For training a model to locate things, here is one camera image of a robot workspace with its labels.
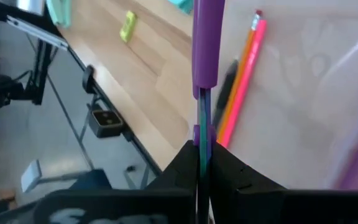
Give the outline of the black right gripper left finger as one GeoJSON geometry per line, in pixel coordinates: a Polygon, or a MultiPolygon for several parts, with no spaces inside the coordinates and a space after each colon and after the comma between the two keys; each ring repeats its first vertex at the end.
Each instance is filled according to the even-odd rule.
{"type": "Polygon", "coordinates": [[[81,175],[45,196],[33,224],[195,224],[198,150],[187,141],[166,169],[141,190],[115,189],[106,173],[81,175]]]}

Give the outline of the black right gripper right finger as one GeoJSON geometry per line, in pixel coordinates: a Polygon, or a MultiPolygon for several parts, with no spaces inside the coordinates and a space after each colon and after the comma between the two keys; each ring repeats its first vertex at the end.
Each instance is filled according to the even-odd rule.
{"type": "Polygon", "coordinates": [[[220,144],[210,184],[216,224],[358,224],[358,191],[286,189],[220,144]]]}

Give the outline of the black pen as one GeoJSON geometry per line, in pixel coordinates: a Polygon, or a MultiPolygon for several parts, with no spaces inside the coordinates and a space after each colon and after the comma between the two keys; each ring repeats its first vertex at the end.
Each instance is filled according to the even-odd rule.
{"type": "Polygon", "coordinates": [[[228,103],[231,88],[233,86],[234,79],[236,77],[237,67],[238,67],[238,59],[234,59],[226,71],[224,81],[218,95],[214,116],[213,116],[213,126],[215,127],[215,129],[218,129],[224,110],[228,103]]]}

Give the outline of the pink pencil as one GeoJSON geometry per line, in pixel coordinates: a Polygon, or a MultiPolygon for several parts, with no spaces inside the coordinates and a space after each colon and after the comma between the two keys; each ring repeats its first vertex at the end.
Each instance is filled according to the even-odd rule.
{"type": "Polygon", "coordinates": [[[247,90],[249,88],[249,83],[252,78],[253,69],[255,67],[255,64],[256,64],[256,61],[258,58],[259,50],[262,45],[262,41],[264,38],[266,28],[267,28],[267,21],[264,19],[260,19],[257,24],[255,33],[254,33],[254,38],[252,41],[248,59],[245,64],[244,73],[243,73],[241,81],[239,83],[239,89],[237,91],[236,98],[234,100],[234,106],[232,107],[233,108],[232,116],[229,120],[229,124],[232,125],[230,128],[231,135],[230,135],[229,142],[228,142],[228,145],[226,146],[226,148],[228,148],[228,146],[230,144],[231,137],[234,132],[234,129],[235,129],[235,126],[237,123],[237,119],[239,117],[239,113],[241,112],[241,107],[242,107],[244,98],[246,97],[247,90]]]}

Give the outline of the purple handled scissors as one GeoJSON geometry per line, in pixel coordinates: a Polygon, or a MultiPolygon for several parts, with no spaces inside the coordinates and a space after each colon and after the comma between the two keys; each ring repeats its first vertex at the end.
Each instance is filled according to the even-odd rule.
{"type": "Polygon", "coordinates": [[[199,184],[209,179],[214,130],[211,124],[211,89],[218,82],[219,51],[225,0],[194,0],[192,40],[193,96],[197,100],[194,140],[199,147],[199,184]]]}

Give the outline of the yellow pencil with red eraser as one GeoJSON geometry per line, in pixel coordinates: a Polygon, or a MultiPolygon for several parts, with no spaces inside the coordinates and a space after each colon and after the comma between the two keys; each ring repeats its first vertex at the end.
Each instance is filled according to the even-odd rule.
{"type": "Polygon", "coordinates": [[[260,20],[261,15],[262,15],[261,10],[258,9],[255,11],[255,14],[252,19],[252,25],[248,31],[248,34],[247,34],[246,44],[245,44],[245,47],[241,53],[241,57],[237,61],[236,74],[234,75],[232,85],[230,88],[230,92],[227,95],[227,100],[226,100],[225,108],[224,108],[224,114],[222,116],[221,124],[219,127],[219,132],[218,132],[218,137],[217,137],[218,142],[225,147],[228,145],[229,138],[231,135],[230,128],[232,125],[229,124],[229,120],[232,116],[232,111],[233,111],[232,107],[234,106],[234,100],[236,98],[236,94],[239,89],[239,83],[240,83],[242,75],[244,73],[245,64],[246,64],[246,61],[249,56],[250,48],[251,48],[252,41],[254,38],[254,33],[257,28],[257,24],[260,20]]]}

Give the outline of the small yellow-green highlighter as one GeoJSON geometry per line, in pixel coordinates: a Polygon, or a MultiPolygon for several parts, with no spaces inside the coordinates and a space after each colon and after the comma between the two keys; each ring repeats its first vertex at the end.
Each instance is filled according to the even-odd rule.
{"type": "Polygon", "coordinates": [[[127,11],[125,22],[123,23],[123,26],[121,27],[119,32],[121,39],[125,43],[128,43],[128,41],[130,41],[133,31],[135,29],[136,22],[137,16],[132,11],[127,11]]]}

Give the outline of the clear plastic pencil box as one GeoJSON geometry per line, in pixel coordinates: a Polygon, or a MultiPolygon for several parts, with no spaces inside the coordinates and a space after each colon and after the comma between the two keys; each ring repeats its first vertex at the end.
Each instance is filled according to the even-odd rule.
{"type": "Polygon", "coordinates": [[[220,80],[258,9],[267,30],[229,149],[286,187],[337,188],[358,148],[358,0],[227,0],[220,80]]]}

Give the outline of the silver aluminium bar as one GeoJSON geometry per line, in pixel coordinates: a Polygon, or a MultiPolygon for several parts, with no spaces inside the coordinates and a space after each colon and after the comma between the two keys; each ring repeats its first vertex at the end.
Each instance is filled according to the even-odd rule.
{"type": "Polygon", "coordinates": [[[38,39],[45,41],[48,44],[51,44],[59,49],[67,51],[69,48],[68,43],[61,37],[58,37],[51,32],[48,32],[44,29],[41,29],[37,26],[34,26],[28,22],[17,19],[12,16],[7,16],[7,23],[29,35],[33,35],[38,39]]]}

